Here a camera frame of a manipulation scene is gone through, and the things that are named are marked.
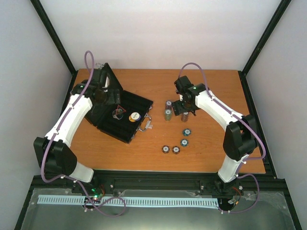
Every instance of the purple cable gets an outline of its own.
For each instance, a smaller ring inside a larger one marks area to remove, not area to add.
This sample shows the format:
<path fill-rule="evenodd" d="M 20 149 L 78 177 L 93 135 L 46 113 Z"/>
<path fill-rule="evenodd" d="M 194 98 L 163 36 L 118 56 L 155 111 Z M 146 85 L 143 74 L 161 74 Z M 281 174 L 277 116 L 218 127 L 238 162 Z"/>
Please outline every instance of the purple cable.
<path fill-rule="evenodd" d="M 242 179 L 242 178 L 247 177 L 247 176 L 251 176 L 251 177 L 254 178 L 254 180 L 255 180 L 255 183 L 256 183 L 256 186 L 257 186 L 257 192 L 258 192 L 258 193 L 257 193 L 257 198 L 256 198 L 256 200 L 255 200 L 255 202 L 253 203 L 252 206 L 250 206 L 250 207 L 248 207 L 248 208 L 246 208 L 246 209 L 244 209 L 244 210 L 241 210 L 241 211 L 236 211 L 236 212 L 230 211 L 230 212 L 229 212 L 230 214 L 238 214 L 238 213 L 246 212 L 246 211 L 252 209 L 252 208 L 258 203 L 258 201 L 259 201 L 260 189 L 259 189 L 259 183 L 258 183 L 256 177 L 255 177 L 253 174 L 247 173 L 247 174 L 244 174 L 243 176 L 238 176 L 237 178 L 238 178 L 238 179 Z"/>
<path fill-rule="evenodd" d="M 90 201 L 90 203 L 93 205 L 93 207 L 94 207 L 98 212 L 100 212 L 101 214 L 103 214 L 104 216 L 106 216 L 106 217 L 119 217 L 120 215 L 122 215 L 122 214 L 125 212 L 125 210 L 126 210 L 126 202 L 125 202 L 125 200 L 124 200 L 123 198 L 121 198 L 121 197 L 119 197 L 119 196 L 117 196 L 117 197 L 111 197 L 111 198 L 109 198 L 108 200 L 104 201 L 104 202 L 103 202 L 102 204 L 100 204 L 99 206 L 96 206 L 96 205 L 93 203 L 93 201 L 92 201 L 92 199 L 90 198 L 90 196 L 88 195 L 88 193 L 87 193 L 87 191 L 86 191 L 84 185 L 83 185 L 80 181 L 77 181 L 77 183 L 81 186 L 81 188 L 83 189 L 83 191 L 84 191 L 84 193 L 85 193 L 87 199 Z M 103 211 L 101 211 L 101 210 L 99 209 L 99 208 L 100 208 L 101 206 L 103 206 L 105 203 L 107 203 L 107 202 L 109 202 L 110 200 L 113 200 L 113 199 L 119 199 L 119 200 L 121 200 L 121 201 L 123 202 L 124 208 L 123 208 L 123 210 L 121 211 L 121 213 L 112 216 L 112 215 L 109 215 L 109 214 L 104 213 Z"/>
<path fill-rule="evenodd" d="M 91 71 L 89 70 L 88 65 L 87 65 L 87 60 L 86 60 L 87 54 L 90 54 L 90 55 L 91 55 L 91 59 L 92 59 L 92 69 L 91 69 Z M 81 93 L 79 94 L 79 96 L 77 97 L 77 99 L 72 103 L 72 106 L 73 106 L 73 107 L 74 107 L 74 106 L 77 104 L 77 102 L 81 99 L 81 97 L 83 96 L 84 92 L 87 90 L 87 87 L 88 87 L 88 85 L 90 84 L 90 82 L 91 82 L 91 80 L 92 80 L 92 77 L 93 77 L 93 73 L 94 73 L 94 56 L 93 56 L 93 54 L 92 54 L 91 51 L 87 50 L 87 51 L 85 52 L 85 54 L 84 54 L 84 62 L 85 62 L 85 65 L 86 65 L 87 70 L 88 70 L 89 73 L 90 73 L 90 77 L 88 78 L 88 81 L 87 81 L 85 87 L 83 88 L 83 90 L 81 91 Z M 62 119 L 60 120 L 60 122 L 59 122 L 59 125 L 58 125 L 58 127 L 57 127 L 57 131 L 59 131 L 59 129 L 61 128 L 63 122 L 65 121 L 65 118 L 68 116 L 68 114 L 69 114 L 69 112 L 70 112 L 71 110 L 72 110 L 72 108 L 69 108 L 69 109 L 66 111 L 66 113 L 65 113 L 64 116 L 63 116 L 63 118 L 62 118 Z"/>
<path fill-rule="evenodd" d="M 203 77 L 203 79 L 204 79 L 204 81 L 205 81 L 206 92 L 207 92 L 207 94 L 209 95 L 209 97 L 210 97 L 215 103 L 217 103 L 220 107 L 222 107 L 226 112 L 228 112 L 228 113 L 231 114 L 235 119 L 237 119 L 242 125 L 244 125 L 244 126 L 251 132 L 251 134 L 256 138 L 256 140 L 258 141 L 258 143 L 260 144 L 261 149 L 262 149 L 262 156 L 261 156 L 261 157 L 247 158 L 247 159 L 245 159 L 245 161 L 250 161 L 250 160 L 262 160 L 263 158 L 265 158 L 265 156 L 266 156 L 266 149 L 265 149 L 265 147 L 264 147 L 263 142 L 261 141 L 261 139 L 260 139 L 259 136 L 257 135 L 257 133 L 256 133 L 251 127 L 249 127 L 249 125 L 246 124 L 246 122 L 243 121 L 240 117 L 238 117 L 238 116 L 235 115 L 235 114 L 232 114 L 233 111 L 229 110 L 229 109 L 228 109 L 227 107 L 225 107 L 222 103 L 220 103 L 218 100 L 216 100 L 215 98 L 213 98 L 213 96 L 211 95 L 211 93 L 210 93 L 210 91 L 209 91 L 209 89 L 208 89 L 207 78 L 206 78 L 205 72 L 203 71 L 203 69 L 202 69 L 198 64 L 196 64 L 196 63 L 194 63 L 194 62 L 189 62 L 189 63 L 185 64 L 185 65 L 181 68 L 181 70 L 180 70 L 180 72 L 179 72 L 179 75 L 178 75 L 178 78 L 180 78 L 183 69 L 184 69 L 187 65 L 194 65 L 194 66 L 197 66 L 197 67 L 200 69 L 201 74 L 202 74 L 202 77 Z M 236 170 L 236 175 L 238 174 L 238 172 L 239 172 L 239 170 L 241 169 L 242 165 L 243 165 L 243 162 L 240 163 L 239 167 L 237 168 L 237 170 Z M 258 191 L 256 201 L 255 201 L 255 203 L 254 203 L 251 207 L 249 207 L 249 208 L 247 208 L 247 209 L 245 209 L 245 210 L 237 211 L 237 212 L 230 212 L 230 213 L 234 213 L 234 214 L 235 214 L 235 213 L 242 213 L 242 212 L 248 211 L 248 210 L 250 210 L 251 208 L 253 208 L 253 207 L 257 204 L 257 202 L 258 202 L 260 189 L 259 189 L 259 184 L 258 184 L 258 181 L 257 181 L 256 177 L 255 177 L 253 174 L 247 173 L 247 174 L 245 174 L 245 175 L 243 175 L 243 176 L 238 176 L 237 178 L 238 178 L 238 179 L 242 179 L 242 178 L 244 178 L 244 177 L 246 177 L 246 176 L 251 176 L 251 177 L 253 177 L 254 180 L 255 180 L 255 182 L 256 182 L 257 191 Z"/>
<path fill-rule="evenodd" d="M 91 69 L 91 71 L 90 71 L 89 68 L 88 68 L 87 60 L 86 60 L 86 56 L 87 56 L 88 53 L 91 55 L 91 58 L 92 58 L 92 69 Z M 81 91 L 80 95 L 78 96 L 78 98 L 74 101 L 74 103 L 72 103 L 72 107 L 74 107 L 74 106 L 77 104 L 77 102 L 81 99 L 81 97 L 83 96 L 84 92 L 86 91 L 88 85 L 90 84 L 90 82 L 91 82 L 91 80 L 92 80 L 93 72 L 94 72 L 94 56 L 93 56 L 93 54 L 92 54 L 91 51 L 88 50 L 88 51 L 85 52 L 85 54 L 84 54 L 84 62 L 85 62 L 85 65 L 86 65 L 87 70 L 88 70 L 89 73 L 90 73 L 90 77 L 89 77 L 89 79 L 88 79 L 88 81 L 87 81 L 87 83 L 86 83 L 84 89 Z M 70 112 L 71 110 L 72 110 L 72 108 L 69 108 L 69 109 L 66 111 L 66 113 L 64 114 L 64 116 L 63 116 L 62 119 L 60 120 L 58 127 L 56 128 L 57 131 L 59 131 L 60 127 L 61 127 L 62 124 L 64 123 L 66 117 L 68 116 L 68 114 L 69 114 L 69 112 Z M 47 155 L 48 155 L 48 152 L 49 152 L 49 150 L 50 150 L 51 144 L 52 144 L 52 142 L 54 141 L 56 135 L 57 135 L 57 133 L 54 133 L 54 134 L 52 135 L 52 137 L 51 137 L 49 143 L 48 143 L 47 146 L 46 146 L 46 150 L 45 150 L 45 152 L 44 152 L 44 156 L 43 156 L 43 160 L 42 160 L 42 166 L 41 166 L 41 170 L 40 170 L 40 174 L 41 174 L 41 176 L 42 176 L 42 180 L 43 180 L 45 183 L 50 183 L 50 182 L 52 182 L 52 181 L 54 181 L 54 180 L 56 180 L 56 179 L 59 179 L 60 177 L 66 177 L 66 178 L 69 179 L 69 180 L 72 180 L 72 181 L 74 181 L 74 182 L 76 181 L 76 182 L 81 186 L 81 188 L 83 189 L 83 191 L 84 191 L 86 197 L 88 198 L 89 202 L 90 202 L 90 203 L 93 205 L 93 207 L 94 207 L 96 210 L 98 210 L 101 214 L 103 214 L 103 215 L 105 215 L 105 216 L 107 216 L 107 217 L 118 217 L 118 216 L 122 215 L 122 214 L 125 212 L 125 209 L 126 209 L 126 202 L 125 202 L 125 200 L 124 200 L 123 198 L 121 198 L 121 197 L 112 197 L 112 198 L 106 200 L 106 201 L 105 201 L 104 203 L 102 203 L 101 205 L 96 206 L 96 205 L 93 203 L 93 201 L 92 201 L 92 199 L 90 198 L 90 196 L 88 195 L 88 193 L 87 193 L 85 187 L 83 186 L 83 184 L 82 184 L 80 181 L 77 181 L 76 179 L 74 179 L 74 178 L 72 178 L 72 177 L 69 177 L 69 176 L 66 176 L 66 175 L 63 175 L 63 174 L 57 175 L 57 176 L 51 178 L 50 180 L 47 180 L 47 179 L 46 179 L 46 177 L 45 177 L 45 164 L 46 164 L 46 159 L 47 159 Z M 101 206 L 104 205 L 106 202 L 108 202 L 108 201 L 110 201 L 110 200 L 112 200 L 112 199 L 119 199 L 119 200 L 121 200 L 121 201 L 123 202 L 123 204 L 124 204 L 124 208 L 123 208 L 122 212 L 119 213 L 119 214 L 117 214 L 117 215 L 114 215 L 114 216 L 109 215 L 109 214 L 106 214 L 106 213 L 104 213 L 103 211 L 99 210 L 99 207 L 101 207 Z"/>
<path fill-rule="evenodd" d="M 216 100 L 215 98 L 212 97 L 209 89 L 208 89 L 208 85 L 207 85 L 207 78 L 206 78 L 206 75 L 205 75 L 205 72 L 203 71 L 203 69 L 200 67 L 200 65 L 194 63 L 194 62 L 189 62 L 187 64 L 185 64 L 180 72 L 179 72 L 179 75 L 178 75 L 178 78 L 180 78 L 181 76 L 181 73 L 183 71 L 183 69 L 187 66 L 187 65 L 194 65 L 194 66 L 197 66 L 200 71 L 201 71 L 201 74 L 202 74 L 202 77 L 205 81 L 205 87 L 206 87 L 206 91 L 207 91 L 207 94 L 209 95 L 209 97 L 215 102 L 217 103 L 220 107 L 222 107 L 226 112 L 228 112 L 229 114 L 232 114 L 232 111 L 229 110 L 227 107 L 225 107 L 223 104 L 221 104 L 218 100 Z M 236 116 L 235 114 L 232 115 L 235 119 L 237 119 L 242 125 L 244 125 L 250 132 L 251 134 L 256 138 L 256 140 L 258 141 L 258 143 L 260 144 L 261 146 L 261 149 L 262 149 L 262 156 L 261 157 L 252 157 L 252 158 L 247 158 L 245 159 L 245 161 L 250 161 L 250 160 L 262 160 L 263 158 L 265 158 L 266 156 L 266 150 L 265 150 L 265 147 L 264 147 L 264 144 L 263 142 L 261 141 L 261 139 L 259 138 L 259 136 L 257 135 L 257 133 L 251 128 L 249 127 L 248 124 L 246 124 L 240 117 Z"/>

